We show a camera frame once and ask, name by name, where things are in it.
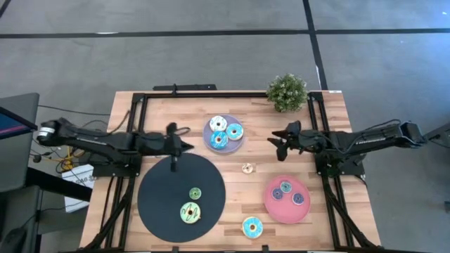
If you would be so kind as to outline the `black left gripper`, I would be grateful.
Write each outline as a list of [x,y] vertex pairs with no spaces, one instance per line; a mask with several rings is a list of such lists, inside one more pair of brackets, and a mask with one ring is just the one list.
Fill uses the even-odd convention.
[[193,145],[181,141],[181,138],[176,134],[177,125],[172,122],[166,127],[166,136],[164,142],[164,154],[171,155],[171,172],[176,172],[176,157],[182,154],[182,150],[191,150]]

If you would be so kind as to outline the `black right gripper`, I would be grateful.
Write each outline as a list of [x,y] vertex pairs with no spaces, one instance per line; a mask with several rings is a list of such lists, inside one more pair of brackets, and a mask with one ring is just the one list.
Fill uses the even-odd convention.
[[268,138],[267,141],[276,146],[277,160],[281,162],[288,156],[290,147],[290,141],[283,139],[294,138],[293,148],[299,150],[300,153],[319,153],[323,150],[323,134],[317,130],[301,131],[300,121],[291,122],[284,130],[273,131],[272,134],[280,139]]

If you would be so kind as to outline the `large blue iced donut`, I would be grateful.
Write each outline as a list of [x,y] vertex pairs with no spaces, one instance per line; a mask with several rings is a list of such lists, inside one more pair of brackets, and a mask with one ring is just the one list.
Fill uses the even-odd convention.
[[224,131],[215,131],[210,137],[210,145],[217,150],[224,149],[228,145],[229,138]]
[[263,224],[256,216],[246,218],[242,223],[242,231],[245,237],[249,239],[257,239],[264,231]]
[[243,127],[240,124],[229,124],[226,128],[226,134],[232,141],[237,141],[243,137]]

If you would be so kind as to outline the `white donut blue drizzle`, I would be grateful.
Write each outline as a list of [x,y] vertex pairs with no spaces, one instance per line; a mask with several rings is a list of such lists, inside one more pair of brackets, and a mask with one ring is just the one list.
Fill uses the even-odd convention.
[[215,131],[225,131],[227,128],[228,122],[221,115],[214,116],[210,119],[209,126],[210,129]]

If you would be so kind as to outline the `purple round plate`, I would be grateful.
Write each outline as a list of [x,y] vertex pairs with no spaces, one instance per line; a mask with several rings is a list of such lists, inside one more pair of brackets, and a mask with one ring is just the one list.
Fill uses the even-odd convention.
[[[237,123],[237,124],[240,124],[243,127],[243,124],[237,118],[235,118],[235,117],[233,117],[231,115],[221,115],[221,116],[226,119],[226,121],[228,122],[228,125],[229,124],[233,124],[233,123]],[[235,151],[237,151],[237,149],[239,149],[239,147],[242,145],[242,143],[244,141],[244,137],[242,137],[241,139],[239,139],[237,141],[232,141],[232,140],[229,139],[228,145],[224,149],[221,149],[221,150],[214,149],[210,145],[210,137],[211,137],[211,135],[213,133],[213,131],[210,129],[210,126],[209,126],[210,119],[208,119],[208,121],[205,124],[205,127],[203,129],[203,132],[202,132],[202,137],[203,137],[205,145],[210,150],[215,151],[217,153],[221,153],[221,154],[229,154],[229,153],[234,153]]]

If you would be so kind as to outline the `black round mat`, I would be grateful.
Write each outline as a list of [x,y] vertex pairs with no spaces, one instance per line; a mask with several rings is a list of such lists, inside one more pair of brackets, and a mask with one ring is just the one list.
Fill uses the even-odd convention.
[[[157,238],[168,242],[188,242],[204,236],[218,222],[225,205],[226,189],[218,168],[208,159],[185,153],[171,172],[171,158],[152,166],[142,178],[137,198],[139,216],[144,226]],[[197,187],[198,200],[189,197]],[[200,206],[201,219],[187,224],[180,209],[187,202]]]

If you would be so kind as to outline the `large green iced donut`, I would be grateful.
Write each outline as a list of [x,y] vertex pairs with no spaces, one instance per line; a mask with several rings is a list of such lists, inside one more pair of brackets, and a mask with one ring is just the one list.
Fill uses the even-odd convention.
[[180,209],[180,217],[184,223],[193,224],[201,219],[200,206],[195,202],[187,202]]

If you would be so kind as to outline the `pink round plate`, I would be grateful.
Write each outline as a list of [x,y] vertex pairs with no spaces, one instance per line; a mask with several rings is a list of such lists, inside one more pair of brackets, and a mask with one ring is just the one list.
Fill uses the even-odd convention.
[[[282,181],[291,182],[292,191],[290,193],[284,193],[283,199],[277,201],[272,198],[271,191],[274,188],[280,188]],[[293,193],[303,194],[304,203],[302,205],[295,205],[293,203]],[[311,208],[311,198],[308,188],[299,179],[289,175],[281,175],[271,179],[264,189],[263,199],[269,216],[280,223],[299,223],[304,220]]]

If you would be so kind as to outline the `white printed paper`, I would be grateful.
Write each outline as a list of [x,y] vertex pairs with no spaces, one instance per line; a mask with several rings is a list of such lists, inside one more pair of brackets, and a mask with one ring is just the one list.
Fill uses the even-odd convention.
[[[70,171],[63,172],[62,178],[66,181],[71,181],[81,186],[93,188],[95,184],[95,178],[92,175],[93,170],[94,170],[93,166],[91,166],[90,164],[85,164],[82,166],[75,167]],[[81,201],[71,197],[64,197],[64,201],[66,213],[73,213],[77,210],[89,206],[89,201]]]

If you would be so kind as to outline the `black desk beam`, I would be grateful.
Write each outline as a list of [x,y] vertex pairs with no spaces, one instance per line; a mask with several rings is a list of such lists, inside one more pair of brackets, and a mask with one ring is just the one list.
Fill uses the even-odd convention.
[[92,194],[92,189],[87,186],[66,181],[31,167],[27,168],[25,185],[39,186],[42,190],[83,201],[89,201]]

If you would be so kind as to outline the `black stand leg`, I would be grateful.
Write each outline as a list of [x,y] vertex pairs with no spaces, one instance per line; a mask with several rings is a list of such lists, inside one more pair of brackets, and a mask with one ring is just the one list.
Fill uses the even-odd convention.
[[426,133],[425,138],[427,140],[437,139],[445,143],[450,143],[450,122]]

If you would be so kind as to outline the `monitor screen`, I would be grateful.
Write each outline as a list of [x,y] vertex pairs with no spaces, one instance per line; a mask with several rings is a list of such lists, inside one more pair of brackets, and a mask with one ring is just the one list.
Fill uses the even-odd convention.
[[23,117],[0,107],[0,140],[32,133],[37,130],[37,125]]

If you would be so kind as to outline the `dark rounded floor object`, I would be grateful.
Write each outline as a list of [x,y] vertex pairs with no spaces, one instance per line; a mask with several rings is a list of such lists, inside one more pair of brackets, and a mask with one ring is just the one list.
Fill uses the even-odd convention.
[[27,230],[23,227],[14,228],[6,234],[0,243],[0,253],[23,253],[26,248]]

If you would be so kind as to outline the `black aluminium rig frame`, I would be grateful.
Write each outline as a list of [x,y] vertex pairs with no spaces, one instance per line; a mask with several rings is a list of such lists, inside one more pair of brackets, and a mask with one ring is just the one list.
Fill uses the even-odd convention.
[[[147,104],[145,131],[165,131],[170,122],[180,127],[190,127],[191,132],[182,139],[195,146],[191,152],[212,161],[224,178],[226,203],[219,222],[204,236],[185,243],[165,242],[152,235],[143,225],[134,193],[127,227],[124,250],[130,252],[172,251],[179,247],[185,251],[262,251],[269,250],[328,250],[333,248],[333,238],[328,218],[326,197],[321,177],[316,174],[312,154],[290,151],[285,162],[276,159],[276,148],[266,140],[272,131],[282,130],[289,122],[299,120],[303,129],[311,125],[308,107],[297,112],[278,113],[266,98],[251,98],[250,91],[193,91],[204,98],[150,98]],[[322,91],[323,103],[330,130],[352,131],[344,96],[338,91]],[[245,140],[236,153],[222,155],[207,148],[202,140],[203,127],[215,115],[232,115],[245,127]],[[251,163],[254,171],[244,174],[241,167]],[[264,208],[263,193],[266,184],[278,175],[292,175],[308,187],[311,209],[299,223],[283,224],[273,220]],[[340,177],[347,211],[364,235],[374,244],[380,238],[368,197],[361,179]],[[95,184],[79,246],[87,246],[99,232],[109,178],[99,178]],[[257,216],[264,224],[260,238],[249,239],[241,231],[242,221]]]

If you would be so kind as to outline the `black mount bar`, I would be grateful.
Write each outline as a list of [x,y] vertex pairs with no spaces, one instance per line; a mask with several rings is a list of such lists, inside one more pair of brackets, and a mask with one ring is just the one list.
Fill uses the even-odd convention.
[[217,86],[215,84],[172,84],[164,86],[154,86],[154,91],[216,91]]

